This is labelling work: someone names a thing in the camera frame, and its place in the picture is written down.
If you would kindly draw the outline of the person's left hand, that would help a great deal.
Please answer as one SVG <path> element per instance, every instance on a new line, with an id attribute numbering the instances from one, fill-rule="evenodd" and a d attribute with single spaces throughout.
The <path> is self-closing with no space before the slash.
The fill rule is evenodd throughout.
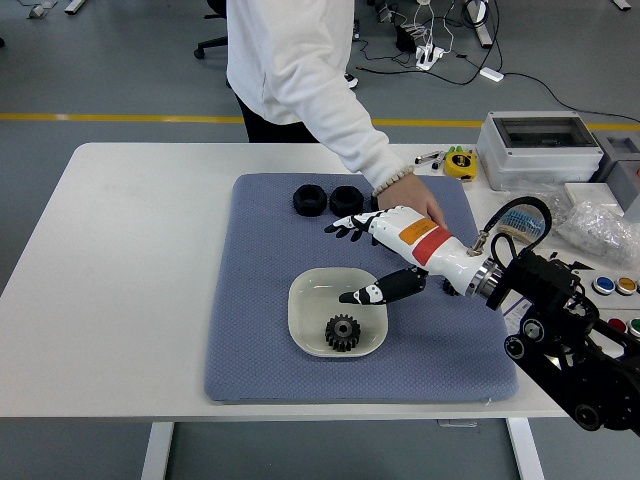
<path id="1" fill-rule="evenodd" d="M 410 207 L 439 226 L 447 227 L 445 215 L 434 194 L 414 173 L 408 173 L 387 186 L 377 195 L 377 202 L 380 210 Z"/>

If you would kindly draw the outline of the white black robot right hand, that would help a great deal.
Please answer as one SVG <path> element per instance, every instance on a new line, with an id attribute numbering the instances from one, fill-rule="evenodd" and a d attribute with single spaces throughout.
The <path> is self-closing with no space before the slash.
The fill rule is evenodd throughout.
<path id="1" fill-rule="evenodd" d="M 374 245 L 397 253 L 409 267 L 376 280 L 354 292 L 343 293 L 347 304 L 384 305 L 424 290 L 429 275 L 440 275 L 454 290 L 473 296 L 479 288 L 478 272 L 484 255 L 471 256 L 468 248 L 446 228 L 405 206 L 341 218 L 325 228 L 338 238 L 351 234 L 353 242 L 364 233 Z"/>

